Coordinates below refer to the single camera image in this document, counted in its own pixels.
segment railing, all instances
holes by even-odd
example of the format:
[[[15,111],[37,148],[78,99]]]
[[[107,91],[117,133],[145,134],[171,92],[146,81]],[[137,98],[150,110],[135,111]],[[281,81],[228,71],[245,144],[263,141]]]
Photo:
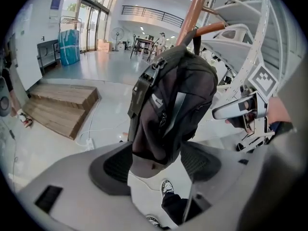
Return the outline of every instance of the railing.
[[[122,14],[131,14],[131,15],[138,15],[142,17],[149,17],[149,18],[153,18],[156,20],[170,23],[180,28],[183,24],[182,18],[179,18],[175,15],[172,15],[172,14],[160,11],[160,10],[150,9],[146,7],[123,5]]]

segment copper pipe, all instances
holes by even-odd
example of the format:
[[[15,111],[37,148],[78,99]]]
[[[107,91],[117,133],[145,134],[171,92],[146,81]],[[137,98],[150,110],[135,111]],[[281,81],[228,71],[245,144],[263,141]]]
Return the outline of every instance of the copper pipe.
[[[205,0],[192,0],[192,3],[188,9],[186,18],[181,27],[181,31],[180,31],[176,45],[181,44],[186,34],[195,28],[200,12],[203,8],[204,1]]]
[[[206,6],[204,6],[204,7],[202,8],[202,11],[208,12],[208,13],[211,13],[211,14],[214,14],[214,15],[218,15],[218,12],[217,12],[217,11],[212,10],[212,9],[206,7]]]
[[[198,28],[195,37],[201,36],[206,33],[211,33],[211,32],[215,32],[218,30],[222,30],[222,29],[225,29],[225,24],[223,22],[213,23],[211,25]]]

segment black backpack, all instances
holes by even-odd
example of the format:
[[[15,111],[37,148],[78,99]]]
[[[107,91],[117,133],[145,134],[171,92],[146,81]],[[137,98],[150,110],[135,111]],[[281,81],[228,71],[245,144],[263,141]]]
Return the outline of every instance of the black backpack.
[[[155,57],[132,91],[128,141],[132,141],[131,171],[149,178],[169,166],[191,139],[217,91],[216,70],[199,56],[196,30],[183,42]],[[195,54],[187,50],[193,39]]]

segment wooden step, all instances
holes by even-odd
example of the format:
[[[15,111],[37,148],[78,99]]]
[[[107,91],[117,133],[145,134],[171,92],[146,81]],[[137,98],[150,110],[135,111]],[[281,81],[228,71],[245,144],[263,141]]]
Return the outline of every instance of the wooden step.
[[[95,87],[42,84],[30,93],[23,110],[40,124],[73,140],[98,100]]]
[[[83,109],[88,113],[98,99],[95,87],[40,84],[31,92],[35,99],[48,100],[52,103]]]

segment standing fan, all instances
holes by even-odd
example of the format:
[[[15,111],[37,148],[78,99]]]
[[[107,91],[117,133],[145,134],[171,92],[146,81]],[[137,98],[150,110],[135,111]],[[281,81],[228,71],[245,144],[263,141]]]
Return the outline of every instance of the standing fan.
[[[120,27],[116,27],[112,30],[110,35],[112,39],[114,39],[115,42],[117,42],[118,40],[121,40],[124,37],[124,30]]]

